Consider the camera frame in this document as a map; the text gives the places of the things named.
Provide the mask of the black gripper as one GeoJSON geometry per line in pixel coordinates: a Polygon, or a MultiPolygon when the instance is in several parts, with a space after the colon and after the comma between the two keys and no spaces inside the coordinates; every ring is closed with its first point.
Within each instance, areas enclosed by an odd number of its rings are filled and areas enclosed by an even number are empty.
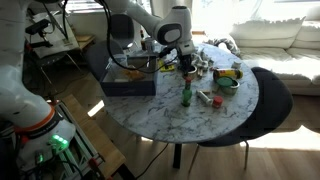
{"type": "Polygon", "coordinates": [[[180,59],[181,70],[188,72],[191,68],[192,56],[190,54],[182,55],[179,57],[179,59],[180,59]]]}

